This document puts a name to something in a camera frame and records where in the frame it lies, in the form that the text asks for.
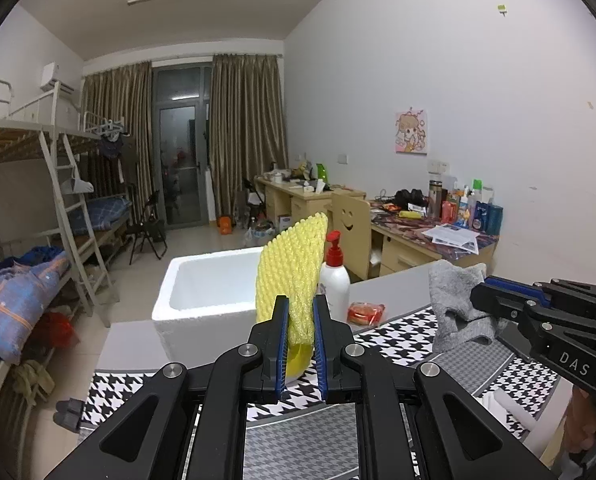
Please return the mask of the right hand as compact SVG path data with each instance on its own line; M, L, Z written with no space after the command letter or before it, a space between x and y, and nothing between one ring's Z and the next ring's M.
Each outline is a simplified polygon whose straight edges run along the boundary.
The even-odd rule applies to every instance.
M562 447L578 454L588 451L596 440L596 404L589 393L574 386L564 416Z

